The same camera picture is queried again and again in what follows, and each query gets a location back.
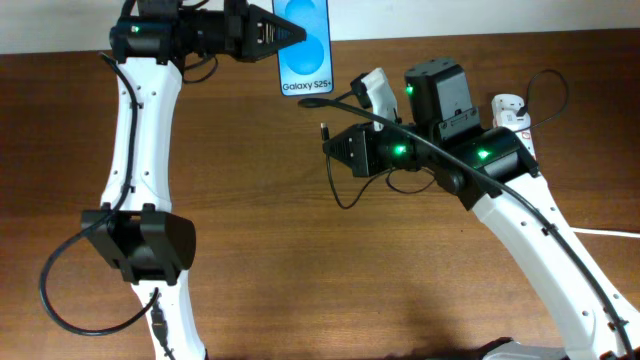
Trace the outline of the blue screen Samsung smartphone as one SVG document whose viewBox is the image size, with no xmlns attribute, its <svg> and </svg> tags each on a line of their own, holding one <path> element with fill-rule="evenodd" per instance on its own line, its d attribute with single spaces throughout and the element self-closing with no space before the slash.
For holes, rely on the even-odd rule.
<svg viewBox="0 0 640 360">
<path fill-rule="evenodd" d="M 278 52 L 284 96 L 331 93 L 333 65 L 327 0 L 273 0 L 274 14 L 305 29 L 306 40 Z"/>
</svg>

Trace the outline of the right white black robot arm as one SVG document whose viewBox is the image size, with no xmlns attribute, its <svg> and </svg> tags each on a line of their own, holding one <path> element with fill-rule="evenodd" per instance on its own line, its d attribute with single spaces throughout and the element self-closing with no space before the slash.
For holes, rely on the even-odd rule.
<svg viewBox="0 0 640 360">
<path fill-rule="evenodd" d="M 405 73 L 412 119 L 404 123 L 381 69 L 355 78 L 351 92 L 362 117 L 325 135 L 329 159 L 357 177 L 427 171 L 507 248 L 544 303 L 563 340 L 558 350 L 513 340 L 491 358 L 635 359 L 639 313 L 608 280 L 554 201 L 537 161 L 516 133 L 486 129 L 471 101 L 463 69 L 450 58 Z"/>
</svg>

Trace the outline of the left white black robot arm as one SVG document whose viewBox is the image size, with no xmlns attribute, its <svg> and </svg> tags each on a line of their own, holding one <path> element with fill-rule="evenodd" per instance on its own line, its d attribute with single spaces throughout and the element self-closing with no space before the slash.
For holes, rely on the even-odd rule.
<svg viewBox="0 0 640 360">
<path fill-rule="evenodd" d="M 302 27 L 245 1 L 227 1 L 220 10 L 127 1 L 110 30 L 107 60 L 119 90 L 114 152 L 100 207 L 84 211 L 81 221 L 143 304 L 158 359 L 208 356 L 188 288 L 195 226 L 173 214 L 169 188 L 172 120 L 191 68 L 186 59 L 257 62 L 306 38 Z"/>
</svg>

